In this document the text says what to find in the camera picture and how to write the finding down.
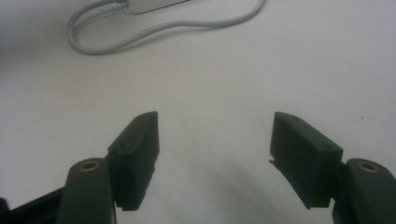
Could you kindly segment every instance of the screw hole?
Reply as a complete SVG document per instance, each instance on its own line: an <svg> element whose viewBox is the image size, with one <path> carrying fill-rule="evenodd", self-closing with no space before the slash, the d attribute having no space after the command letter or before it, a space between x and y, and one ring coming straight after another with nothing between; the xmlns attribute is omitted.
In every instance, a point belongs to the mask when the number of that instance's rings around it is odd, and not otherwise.
<svg viewBox="0 0 396 224"><path fill-rule="evenodd" d="M96 169L98 167L99 167L99 162L97 162L97 161L88 161L88 162L85 162L84 164L82 164L79 167L79 170L81 172L88 172L88 171L94 170L94 169Z"/></svg>
<svg viewBox="0 0 396 224"><path fill-rule="evenodd" d="M376 165L373 164L373 163L367 162L367 161L361 161L361 162L359 162L359 163L358 163L358 166L359 166L362 170L367 171L367 172L370 172L370 173L378 173L378 172L379 172L378 166L376 166Z"/></svg>

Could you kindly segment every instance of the white cable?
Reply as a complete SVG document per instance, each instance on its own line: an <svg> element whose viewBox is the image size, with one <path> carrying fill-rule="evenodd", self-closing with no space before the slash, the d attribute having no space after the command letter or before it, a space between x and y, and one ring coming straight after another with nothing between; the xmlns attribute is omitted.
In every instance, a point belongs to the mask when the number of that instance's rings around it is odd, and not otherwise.
<svg viewBox="0 0 396 224"><path fill-rule="evenodd" d="M133 44L134 42L141 40L149 35L153 35L155 33L158 33L163 30L179 27L179 26L189 26L189 27L210 27L210 28L221 28L221 27L226 27L226 26L232 26L236 25L238 23L248 21L254 16L256 16L262 7L264 6L265 0L259 0L257 5L250 10L247 14L232 18L229 20L224 20L224 21L169 21L157 26L153 26L151 28L148 28L145 31L142 31L136 35L133 35L129 38L126 38L124 40L119 41L118 43L111 44L108 46L100 47L100 48L86 48L81 46L78 41L75 38L75 33L74 33L74 27L77 22L77 20L86 12L97 8L101 6L105 6L107 4L112 4L119 2L118 0L101 0L98 2L91 3L85 7L82 7L79 9L69 20L69 23L67 23L67 39L69 42L70 47L79 52L79 53L84 53L84 54L107 54L111 53L114 51L117 51L118 49L124 48L128 45Z"/></svg>

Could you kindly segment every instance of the white surface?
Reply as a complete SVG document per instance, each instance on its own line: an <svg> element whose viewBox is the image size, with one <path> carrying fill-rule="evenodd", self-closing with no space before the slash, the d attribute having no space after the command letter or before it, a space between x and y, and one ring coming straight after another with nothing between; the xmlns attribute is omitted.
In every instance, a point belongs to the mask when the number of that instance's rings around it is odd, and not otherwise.
<svg viewBox="0 0 396 224"><path fill-rule="evenodd" d="M268 163L275 111L396 174L396 2L269 0L252 21L174 29L86 56L65 26L91 0L1 1L0 195L12 208L103 157L131 119L157 110L161 153L147 197L119 223L332 223L306 211ZM98 46L161 21L226 19L255 0L194 0L138 16L120 6L83 20Z"/></svg>

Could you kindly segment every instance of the power adapter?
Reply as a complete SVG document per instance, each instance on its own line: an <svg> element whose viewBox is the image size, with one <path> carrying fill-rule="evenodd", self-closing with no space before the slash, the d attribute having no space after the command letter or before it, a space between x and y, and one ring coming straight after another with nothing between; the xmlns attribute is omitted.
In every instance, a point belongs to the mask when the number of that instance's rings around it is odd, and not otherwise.
<svg viewBox="0 0 396 224"><path fill-rule="evenodd" d="M144 13L186 1L187 0L128 0L128 7L125 8L125 13Z"/></svg>
<svg viewBox="0 0 396 224"><path fill-rule="evenodd" d="M228 20L221 21L169 21L165 22L153 27L150 27L140 33L135 35L131 35L128 38L125 38L119 42L99 47L99 48L87 48L81 46L76 39L75 34L75 24L77 20L84 15L86 12L93 10L97 7L102 7L105 5L113 4L113 3L126 3L128 2L129 6L125 9L127 14L131 13L143 13L146 11L151 11L160 7L171 6L176 3L185 2L188 0L99 0L97 2L93 2L88 4L85 7L80 8L69 20L67 23L67 40L69 42L70 47L83 54L108 54L120 49L123 49L149 35L154 35L163 30L168 30L176 27L204 27L204 28L223 28L228 26L233 26L239 24L244 21L248 21L251 18L255 17L260 10L263 8L266 0L258 0L256 6L251 9L248 13L245 13L241 16L237 16Z"/></svg>

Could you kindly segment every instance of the gray cable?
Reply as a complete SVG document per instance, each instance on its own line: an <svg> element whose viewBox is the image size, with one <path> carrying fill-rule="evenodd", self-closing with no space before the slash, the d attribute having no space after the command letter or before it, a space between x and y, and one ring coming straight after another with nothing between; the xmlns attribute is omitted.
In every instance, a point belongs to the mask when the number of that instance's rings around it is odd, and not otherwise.
<svg viewBox="0 0 396 224"><path fill-rule="evenodd" d="M259 0L257 5L249 11L247 14L232 18L229 20L224 21L169 21L160 25L153 26L148 28L145 31L142 31L136 35L133 35L129 38L123 39L118 43L111 44L108 46L100 47L100 48L86 48L81 46L75 38L74 27L77 20L86 12L101 6L105 6L107 4L117 3L119 0L101 0L98 2L91 3L85 7L79 9L69 20L67 23L67 39L69 42L70 47L79 52L84 54L107 54L118 49L124 48L128 45L133 44L136 41L139 41L149 35L153 35L163 30L179 27L179 26L189 26L189 27L208 27L208 28L221 28L226 26L236 25L238 23L248 21L254 16L256 16L262 7L264 6L265 0Z"/></svg>

